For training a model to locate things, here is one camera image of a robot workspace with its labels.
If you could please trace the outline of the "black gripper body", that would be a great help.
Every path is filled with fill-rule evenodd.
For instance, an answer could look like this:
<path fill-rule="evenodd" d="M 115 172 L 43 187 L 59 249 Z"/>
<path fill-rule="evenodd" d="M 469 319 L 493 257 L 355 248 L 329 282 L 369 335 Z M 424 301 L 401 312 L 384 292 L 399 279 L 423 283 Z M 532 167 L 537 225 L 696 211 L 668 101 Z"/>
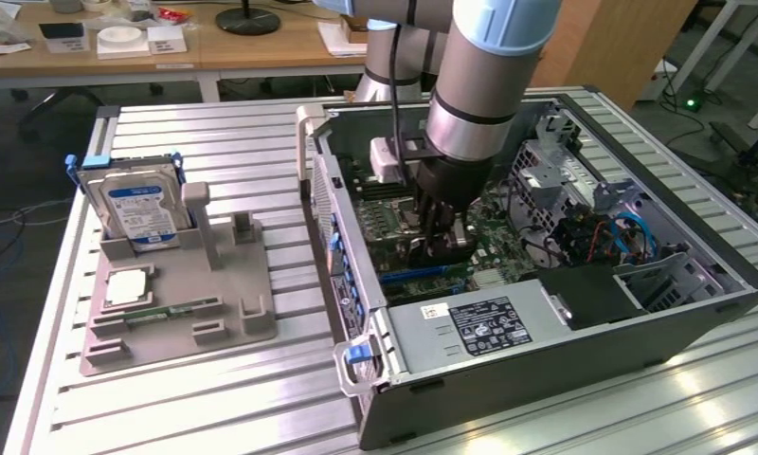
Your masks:
<path fill-rule="evenodd" d="M 419 208 L 445 204 L 453 212 L 464 212 L 480 197 L 489 175 L 491 159 L 425 158 L 416 172 Z"/>

